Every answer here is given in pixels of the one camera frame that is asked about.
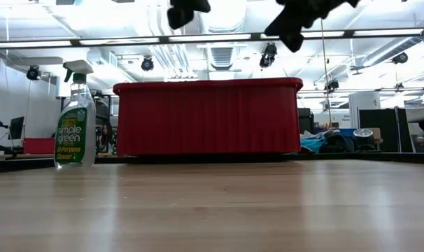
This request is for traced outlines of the red plastic laundry bin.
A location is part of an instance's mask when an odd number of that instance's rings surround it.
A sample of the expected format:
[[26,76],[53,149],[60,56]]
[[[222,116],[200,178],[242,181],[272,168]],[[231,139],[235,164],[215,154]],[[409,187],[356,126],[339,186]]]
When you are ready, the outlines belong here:
[[300,151],[299,78],[118,83],[118,155]]

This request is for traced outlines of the black box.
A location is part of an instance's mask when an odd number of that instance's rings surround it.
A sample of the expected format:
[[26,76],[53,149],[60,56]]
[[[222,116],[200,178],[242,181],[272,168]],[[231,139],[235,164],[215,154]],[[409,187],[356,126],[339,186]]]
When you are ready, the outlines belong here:
[[314,114],[309,108],[298,108],[299,131],[301,134],[305,132],[313,133],[314,131]]

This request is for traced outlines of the white cabinet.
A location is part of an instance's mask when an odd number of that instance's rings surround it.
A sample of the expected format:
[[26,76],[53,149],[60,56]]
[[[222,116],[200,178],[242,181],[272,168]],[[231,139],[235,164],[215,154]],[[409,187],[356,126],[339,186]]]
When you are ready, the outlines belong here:
[[348,96],[351,128],[359,128],[359,112],[361,110],[376,110],[381,108],[380,97],[379,92],[356,92]]

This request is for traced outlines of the black equipment cart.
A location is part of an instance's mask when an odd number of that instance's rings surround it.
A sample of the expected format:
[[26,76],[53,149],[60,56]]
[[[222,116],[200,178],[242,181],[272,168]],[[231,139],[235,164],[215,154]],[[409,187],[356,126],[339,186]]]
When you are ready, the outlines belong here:
[[100,91],[92,93],[94,105],[96,108],[96,117],[102,120],[110,120],[112,98],[110,94],[103,94]]

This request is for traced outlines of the bright blue garment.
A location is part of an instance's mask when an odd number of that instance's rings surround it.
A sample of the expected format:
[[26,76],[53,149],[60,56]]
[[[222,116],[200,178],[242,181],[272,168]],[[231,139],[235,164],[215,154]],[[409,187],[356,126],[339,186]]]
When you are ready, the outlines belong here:
[[319,153],[322,146],[327,143],[327,138],[324,136],[304,136],[300,139],[301,149],[308,152]]

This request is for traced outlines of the dark navy garment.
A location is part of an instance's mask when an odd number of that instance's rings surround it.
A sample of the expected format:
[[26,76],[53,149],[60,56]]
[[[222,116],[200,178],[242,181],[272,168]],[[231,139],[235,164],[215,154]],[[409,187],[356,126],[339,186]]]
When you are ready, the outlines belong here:
[[355,151],[354,140],[343,134],[333,134],[326,138],[319,148],[319,153],[352,153]]

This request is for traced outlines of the silver cylindrical container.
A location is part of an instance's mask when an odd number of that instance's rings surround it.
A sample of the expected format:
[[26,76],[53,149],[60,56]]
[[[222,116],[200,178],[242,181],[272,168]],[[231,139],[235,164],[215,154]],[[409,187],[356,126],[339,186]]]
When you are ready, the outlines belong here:
[[370,129],[356,129],[353,132],[358,151],[374,151],[374,133]]

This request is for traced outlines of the black partition panel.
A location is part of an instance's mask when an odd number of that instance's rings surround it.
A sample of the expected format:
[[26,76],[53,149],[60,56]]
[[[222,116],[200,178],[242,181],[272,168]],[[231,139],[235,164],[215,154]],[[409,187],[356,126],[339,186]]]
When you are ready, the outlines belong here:
[[383,143],[380,150],[389,153],[412,153],[411,137],[406,111],[387,108],[359,111],[361,128],[379,128]]

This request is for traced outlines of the small cardboard box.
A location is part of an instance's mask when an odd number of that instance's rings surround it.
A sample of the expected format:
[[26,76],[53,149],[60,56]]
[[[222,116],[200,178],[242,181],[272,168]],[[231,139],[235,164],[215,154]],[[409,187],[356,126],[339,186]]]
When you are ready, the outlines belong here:
[[383,143],[383,139],[381,137],[381,130],[377,127],[375,128],[370,128],[370,130],[373,132],[373,137],[374,137],[374,143],[375,144],[382,144]]

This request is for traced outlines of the person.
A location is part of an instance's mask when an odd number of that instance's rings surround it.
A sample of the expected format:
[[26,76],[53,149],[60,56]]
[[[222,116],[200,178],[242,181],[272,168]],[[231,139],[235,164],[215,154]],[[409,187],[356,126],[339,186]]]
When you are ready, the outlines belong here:
[[110,153],[113,150],[113,128],[104,122],[97,132],[97,152]]

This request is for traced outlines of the clear plastic water bottle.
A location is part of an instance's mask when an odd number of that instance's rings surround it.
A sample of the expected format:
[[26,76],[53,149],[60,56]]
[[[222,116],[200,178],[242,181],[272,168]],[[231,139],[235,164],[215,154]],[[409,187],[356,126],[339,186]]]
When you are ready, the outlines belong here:
[[83,60],[63,63],[64,82],[70,84],[71,96],[57,121],[54,163],[56,168],[90,167],[96,158],[96,108],[87,84],[93,72]]

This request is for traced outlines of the small red storage box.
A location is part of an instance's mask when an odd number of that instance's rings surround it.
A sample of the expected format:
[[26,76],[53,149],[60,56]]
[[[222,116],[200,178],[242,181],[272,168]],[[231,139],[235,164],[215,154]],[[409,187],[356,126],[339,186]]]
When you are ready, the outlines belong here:
[[25,138],[24,154],[52,154],[55,149],[54,138]]

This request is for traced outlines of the black computer monitor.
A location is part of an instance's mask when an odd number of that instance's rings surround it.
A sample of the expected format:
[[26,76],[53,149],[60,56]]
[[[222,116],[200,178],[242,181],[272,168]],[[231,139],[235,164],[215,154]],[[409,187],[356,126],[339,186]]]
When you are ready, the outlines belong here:
[[9,125],[9,139],[21,139],[24,126],[24,116],[13,118]]

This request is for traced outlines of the black aluminium table frame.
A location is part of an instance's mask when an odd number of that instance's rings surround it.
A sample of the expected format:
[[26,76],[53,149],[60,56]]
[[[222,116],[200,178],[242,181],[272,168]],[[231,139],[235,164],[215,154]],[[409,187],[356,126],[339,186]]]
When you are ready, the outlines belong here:
[[[167,164],[213,164],[213,163],[256,163],[287,162],[315,160],[369,160],[382,162],[405,162],[424,164],[424,153],[319,153],[319,154],[249,154],[249,155],[170,155],[146,157],[98,157],[97,165],[133,164],[133,165],[167,165]],[[18,172],[30,169],[53,168],[50,157],[0,158],[0,173]]]

